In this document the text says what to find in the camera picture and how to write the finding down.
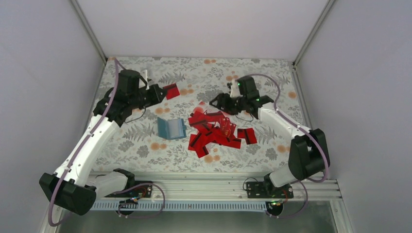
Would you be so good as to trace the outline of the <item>red card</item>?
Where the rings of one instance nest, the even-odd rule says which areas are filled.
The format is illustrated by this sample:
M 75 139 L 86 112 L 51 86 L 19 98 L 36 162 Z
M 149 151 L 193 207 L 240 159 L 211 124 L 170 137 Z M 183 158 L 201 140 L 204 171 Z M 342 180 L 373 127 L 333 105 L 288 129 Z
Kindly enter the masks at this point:
M 253 128 L 237 129 L 237 137 L 244 139 L 247 145 L 256 144 L 257 138 Z
M 196 148 L 195 152 L 198 158 L 202 158 L 202 157 L 205 157 L 206 155 L 209 155 L 209 151 L 206 146 Z
M 180 91 L 175 83 L 163 87 L 166 93 L 166 99 L 170 100 L 180 95 Z

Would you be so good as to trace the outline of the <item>teal card holder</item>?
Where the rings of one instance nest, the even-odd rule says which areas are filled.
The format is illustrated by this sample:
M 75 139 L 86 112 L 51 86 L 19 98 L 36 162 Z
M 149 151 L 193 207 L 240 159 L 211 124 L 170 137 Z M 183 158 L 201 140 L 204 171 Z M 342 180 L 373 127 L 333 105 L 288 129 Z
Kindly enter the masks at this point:
M 166 140 L 186 138 L 186 125 L 182 118 L 165 120 L 157 118 L 158 136 Z

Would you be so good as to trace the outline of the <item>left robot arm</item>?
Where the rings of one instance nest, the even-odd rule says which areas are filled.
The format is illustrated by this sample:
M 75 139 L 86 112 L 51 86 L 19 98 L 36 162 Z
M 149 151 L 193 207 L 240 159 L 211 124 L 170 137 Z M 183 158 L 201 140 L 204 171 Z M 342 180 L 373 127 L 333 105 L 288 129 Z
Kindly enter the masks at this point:
M 84 215 L 94 202 L 112 194 L 127 197 L 135 191 L 135 176 L 124 169 L 90 178 L 90 173 L 106 143 L 118 132 L 134 109 L 159 104 L 167 92 L 149 84 L 148 72 L 123 69 L 116 73 L 115 85 L 96 103 L 86 132 L 54 173 L 44 173 L 39 184 L 52 207 L 59 206 Z

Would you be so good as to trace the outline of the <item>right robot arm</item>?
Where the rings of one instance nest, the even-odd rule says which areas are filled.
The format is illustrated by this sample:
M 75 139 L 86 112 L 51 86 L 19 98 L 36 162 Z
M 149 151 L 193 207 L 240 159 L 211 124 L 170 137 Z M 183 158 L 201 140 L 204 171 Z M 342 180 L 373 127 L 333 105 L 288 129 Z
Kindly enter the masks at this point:
M 246 111 L 291 141 L 288 163 L 264 178 L 266 196 L 276 197 L 286 184 L 305 179 L 322 183 L 327 179 L 330 158 L 322 130 L 310 129 L 284 113 L 277 105 L 279 95 L 275 99 L 262 96 L 254 74 L 232 80 L 228 87 L 228 93 L 219 93 L 209 104 L 230 115 Z

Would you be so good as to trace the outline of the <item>white red-circle card left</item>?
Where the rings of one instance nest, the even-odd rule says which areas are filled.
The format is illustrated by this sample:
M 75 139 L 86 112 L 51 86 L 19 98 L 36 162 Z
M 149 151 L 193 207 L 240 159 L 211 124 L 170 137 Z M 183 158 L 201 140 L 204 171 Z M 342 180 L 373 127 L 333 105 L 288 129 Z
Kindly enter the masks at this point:
M 191 116 L 193 117 L 204 117 L 205 113 L 207 111 L 207 105 L 205 102 L 201 101 L 195 108 L 193 109 L 193 112 Z

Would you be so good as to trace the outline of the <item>pile of red cards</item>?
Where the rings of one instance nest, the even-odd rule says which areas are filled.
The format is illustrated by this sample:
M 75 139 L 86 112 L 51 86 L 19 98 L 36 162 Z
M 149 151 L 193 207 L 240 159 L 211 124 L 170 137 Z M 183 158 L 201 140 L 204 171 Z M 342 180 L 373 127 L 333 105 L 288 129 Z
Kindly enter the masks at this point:
M 191 134 L 188 149 L 195 151 L 196 148 L 215 143 L 221 146 L 240 149 L 241 140 L 235 136 L 236 124 L 232 123 L 223 112 L 205 113 L 202 117 L 188 118 L 189 125 L 197 130 Z

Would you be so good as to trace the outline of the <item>red card front bottom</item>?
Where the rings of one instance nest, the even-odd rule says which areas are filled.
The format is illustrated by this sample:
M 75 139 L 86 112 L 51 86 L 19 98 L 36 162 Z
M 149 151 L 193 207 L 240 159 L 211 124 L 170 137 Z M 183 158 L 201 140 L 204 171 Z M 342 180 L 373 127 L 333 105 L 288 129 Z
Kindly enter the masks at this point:
M 206 155 L 209 155 L 209 151 L 206 146 L 196 148 L 195 152 L 198 158 L 202 158 L 202 157 L 205 157 Z

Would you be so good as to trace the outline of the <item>aluminium rail frame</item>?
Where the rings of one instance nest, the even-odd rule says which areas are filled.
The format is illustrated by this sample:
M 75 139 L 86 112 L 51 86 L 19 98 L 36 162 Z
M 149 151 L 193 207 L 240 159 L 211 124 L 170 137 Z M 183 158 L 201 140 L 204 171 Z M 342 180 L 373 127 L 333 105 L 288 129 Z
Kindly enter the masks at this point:
M 261 181 L 266 172 L 134 172 L 139 181 L 152 181 L 164 191 L 167 200 L 247 201 L 243 189 L 246 178 Z M 313 183 L 303 180 L 292 184 L 293 198 L 289 201 L 340 200 L 336 180 Z

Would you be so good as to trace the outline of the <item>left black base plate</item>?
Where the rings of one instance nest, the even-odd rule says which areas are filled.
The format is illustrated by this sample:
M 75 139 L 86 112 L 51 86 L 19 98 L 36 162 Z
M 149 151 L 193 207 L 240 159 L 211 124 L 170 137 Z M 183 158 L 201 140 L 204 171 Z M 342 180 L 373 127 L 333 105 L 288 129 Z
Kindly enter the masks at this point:
M 132 186 L 140 185 L 141 183 L 145 183 L 145 185 L 141 185 L 139 187 L 135 187 L 130 191 L 124 193 L 115 193 L 109 194 L 105 196 L 106 198 L 150 198 L 152 195 L 153 190 L 153 182 L 152 181 L 135 181 L 135 184 Z

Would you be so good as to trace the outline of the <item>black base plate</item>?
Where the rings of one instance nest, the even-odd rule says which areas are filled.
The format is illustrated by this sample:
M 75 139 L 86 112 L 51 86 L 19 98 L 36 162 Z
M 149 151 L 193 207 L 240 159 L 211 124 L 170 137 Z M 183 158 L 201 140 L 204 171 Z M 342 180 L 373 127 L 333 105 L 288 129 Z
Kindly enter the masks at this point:
M 290 184 L 274 187 L 265 182 L 246 182 L 246 193 L 250 199 L 293 199 L 293 189 Z
M 135 187 L 130 191 L 124 193 L 115 193 L 109 194 L 105 196 L 106 198 L 150 198 L 152 195 L 153 190 L 153 182 L 152 181 L 135 181 L 135 184 L 132 186 L 140 185 L 141 183 L 145 183 L 145 185 L 141 185 L 139 187 Z

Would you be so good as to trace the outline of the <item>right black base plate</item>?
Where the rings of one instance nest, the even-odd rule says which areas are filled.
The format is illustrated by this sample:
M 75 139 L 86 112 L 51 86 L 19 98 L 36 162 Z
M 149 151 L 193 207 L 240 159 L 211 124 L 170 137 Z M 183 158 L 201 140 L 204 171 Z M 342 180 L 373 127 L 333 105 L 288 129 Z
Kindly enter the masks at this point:
M 250 199 L 293 199 L 293 189 L 290 184 L 274 187 L 265 182 L 246 182 L 246 193 Z

